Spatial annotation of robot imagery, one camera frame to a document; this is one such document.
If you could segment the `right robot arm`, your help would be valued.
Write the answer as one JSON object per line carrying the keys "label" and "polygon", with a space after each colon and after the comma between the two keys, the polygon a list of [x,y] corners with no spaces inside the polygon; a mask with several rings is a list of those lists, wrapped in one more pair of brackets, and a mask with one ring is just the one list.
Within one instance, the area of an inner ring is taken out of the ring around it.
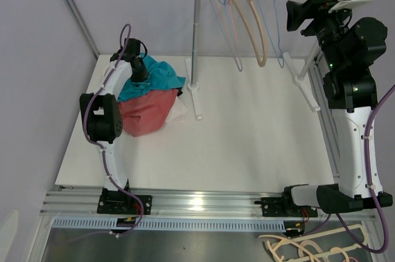
{"label": "right robot arm", "polygon": [[337,183],[284,189],[281,209],[290,216],[303,206],[339,214],[393,204],[376,173],[373,112],[379,103],[370,72],[386,52],[388,29],[373,17],[350,25],[352,11],[337,11],[335,4],[334,0],[286,3],[287,30],[316,37],[328,64],[323,90],[335,121],[340,160]]}

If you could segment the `green and white t shirt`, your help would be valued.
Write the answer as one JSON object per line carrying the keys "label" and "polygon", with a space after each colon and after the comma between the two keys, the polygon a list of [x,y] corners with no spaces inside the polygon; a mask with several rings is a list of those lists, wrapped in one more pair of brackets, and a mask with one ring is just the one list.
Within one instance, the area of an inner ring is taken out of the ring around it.
{"label": "green and white t shirt", "polygon": [[165,91],[164,113],[166,115],[165,123],[169,124],[186,122],[188,117],[188,108],[178,96],[178,89],[170,89]]}

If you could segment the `red t shirt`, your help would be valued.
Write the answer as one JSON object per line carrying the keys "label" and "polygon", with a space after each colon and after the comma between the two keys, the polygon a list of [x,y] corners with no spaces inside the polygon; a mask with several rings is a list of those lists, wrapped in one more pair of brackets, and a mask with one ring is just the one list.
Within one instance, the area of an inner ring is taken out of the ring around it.
{"label": "red t shirt", "polygon": [[160,130],[178,96],[179,89],[152,90],[143,96],[121,101],[118,108],[123,130],[133,137]]}

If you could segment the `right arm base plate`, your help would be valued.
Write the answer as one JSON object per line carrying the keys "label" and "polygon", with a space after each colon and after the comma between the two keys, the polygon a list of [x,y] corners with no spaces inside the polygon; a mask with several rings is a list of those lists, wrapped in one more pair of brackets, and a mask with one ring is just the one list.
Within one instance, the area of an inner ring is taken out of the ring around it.
{"label": "right arm base plate", "polygon": [[318,211],[310,206],[297,206],[292,199],[286,196],[262,197],[254,202],[262,210],[263,217],[270,218],[301,218],[303,216],[316,218]]}

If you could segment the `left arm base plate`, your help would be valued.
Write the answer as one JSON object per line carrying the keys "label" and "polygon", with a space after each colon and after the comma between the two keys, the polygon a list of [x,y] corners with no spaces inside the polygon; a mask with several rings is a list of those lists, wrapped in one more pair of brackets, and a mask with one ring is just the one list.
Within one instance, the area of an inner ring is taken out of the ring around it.
{"label": "left arm base plate", "polygon": [[133,197],[124,193],[114,195],[102,194],[96,212],[98,214],[139,215],[141,209],[144,215],[151,214],[152,196],[138,195],[140,203]]}

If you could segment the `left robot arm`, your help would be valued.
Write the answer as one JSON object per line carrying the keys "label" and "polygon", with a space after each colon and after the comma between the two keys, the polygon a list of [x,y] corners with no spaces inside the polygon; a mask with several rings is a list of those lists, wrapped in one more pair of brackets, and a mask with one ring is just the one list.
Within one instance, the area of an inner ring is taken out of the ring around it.
{"label": "left robot arm", "polygon": [[120,159],[119,138],[123,130],[122,115],[117,99],[128,81],[148,79],[143,59],[148,49],[136,38],[127,38],[120,51],[110,60],[104,81],[95,93],[80,96],[80,113],[86,140],[95,145],[102,159],[104,189],[118,192],[111,206],[119,213],[127,213],[133,206],[128,177]]}

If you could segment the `teal t shirt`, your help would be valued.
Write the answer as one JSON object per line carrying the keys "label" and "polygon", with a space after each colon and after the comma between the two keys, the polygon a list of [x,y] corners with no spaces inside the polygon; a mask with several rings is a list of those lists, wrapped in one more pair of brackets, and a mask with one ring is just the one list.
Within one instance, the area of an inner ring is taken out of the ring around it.
{"label": "teal t shirt", "polygon": [[156,61],[150,55],[143,62],[148,70],[148,78],[142,82],[127,80],[117,98],[118,102],[141,97],[150,91],[183,88],[186,78],[177,75],[168,62]]}

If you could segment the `wooden hanger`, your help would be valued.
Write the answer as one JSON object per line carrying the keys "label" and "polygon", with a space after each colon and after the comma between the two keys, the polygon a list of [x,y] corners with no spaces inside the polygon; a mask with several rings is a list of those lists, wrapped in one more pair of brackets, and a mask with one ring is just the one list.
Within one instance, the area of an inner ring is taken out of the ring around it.
{"label": "wooden hanger", "polygon": [[267,63],[267,36],[255,0],[231,0],[245,29],[259,67]]}

